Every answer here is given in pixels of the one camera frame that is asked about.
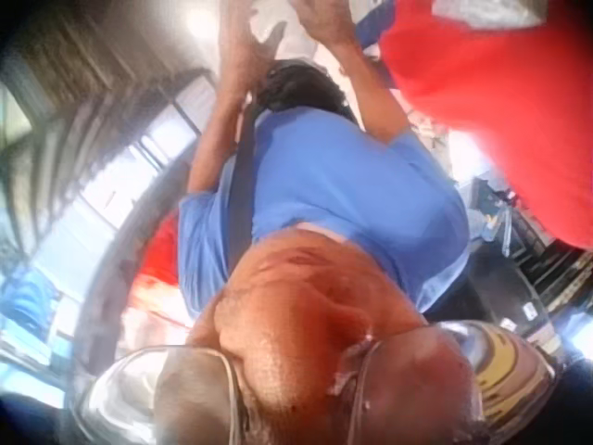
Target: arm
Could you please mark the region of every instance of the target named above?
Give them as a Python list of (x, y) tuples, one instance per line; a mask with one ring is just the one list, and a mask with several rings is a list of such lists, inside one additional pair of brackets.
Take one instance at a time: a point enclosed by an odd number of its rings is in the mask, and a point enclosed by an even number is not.
[(237, 121), (244, 98), (219, 95), (192, 162), (188, 193), (216, 191), (222, 167), (233, 154)]
[(347, 0), (291, 0), (291, 3), (309, 35), (330, 50), (352, 81), (367, 133), (388, 143), (406, 132), (410, 125), (408, 117), (362, 53)]
[(216, 191), (222, 168), (234, 152), (234, 137), (247, 93), (265, 78), (284, 35), (279, 23), (260, 44), (251, 33), (250, 0), (221, 4), (221, 80), (214, 110), (200, 138), (190, 171), (188, 193)]

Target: red object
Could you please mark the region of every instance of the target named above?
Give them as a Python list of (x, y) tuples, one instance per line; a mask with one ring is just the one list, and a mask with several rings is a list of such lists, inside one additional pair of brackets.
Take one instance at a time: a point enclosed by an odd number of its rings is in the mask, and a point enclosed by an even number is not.
[(145, 250), (138, 274), (155, 278), (168, 285), (177, 286), (177, 225), (179, 212), (165, 218)]
[(552, 0), (530, 30), (480, 32), (398, 0), (381, 39), (413, 107), (473, 134), (554, 236), (593, 247), (593, 57), (579, 18)]

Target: eyeglasses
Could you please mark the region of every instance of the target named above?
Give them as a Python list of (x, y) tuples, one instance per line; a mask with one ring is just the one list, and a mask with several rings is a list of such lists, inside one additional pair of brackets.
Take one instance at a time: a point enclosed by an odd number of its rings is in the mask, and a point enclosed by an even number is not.
[[(430, 348), (448, 345), (471, 365), (475, 392), (463, 422), (439, 436), (444, 444), (503, 443), (540, 411), (561, 373), (561, 363), (491, 324), (446, 322), (394, 336), (372, 345), (354, 376), (346, 444), (405, 445), (410, 422), (419, 420), (414, 402), (423, 388), (394, 395), (390, 376)], [(88, 390), (78, 417), (84, 435), (98, 444), (242, 445), (249, 430), (231, 361), (187, 346), (119, 360)]]

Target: person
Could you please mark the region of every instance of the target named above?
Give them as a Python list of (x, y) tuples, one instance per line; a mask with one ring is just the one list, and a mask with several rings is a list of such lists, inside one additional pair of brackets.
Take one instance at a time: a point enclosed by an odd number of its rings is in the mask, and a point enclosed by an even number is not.
[(394, 4), (379, 46), (397, 88), (471, 134), (548, 232), (593, 248), (588, 2), (549, 2), (543, 25), (496, 31), (436, 17), (432, 4)]
[[(366, 132), (315, 108), (261, 115), (253, 244), (230, 273), (233, 141), (281, 29), (260, 44), (249, 30), (251, 2), (223, 3), (218, 96), (180, 204), (180, 287), (197, 317), (187, 344), (232, 358), (247, 443), (346, 443), (352, 401), (337, 395), (350, 366), (381, 340), (427, 325), (420, 310), (467, 260), (465, 208), (363, 55), (347, 1), (293, 0), (351, 79)], [(405, 443), (442, 437), (471, 405), (471, 367), (459, 348), (441, 337), (423, 344), (403, 348), (389, 376), (389, 394), (408, 409), (399, 417)], [(155, 404), (165, 429), (177, 431), (163, 443), (192, 443), (193, 428), (204, 427), (178, 383), (173, 369)]]

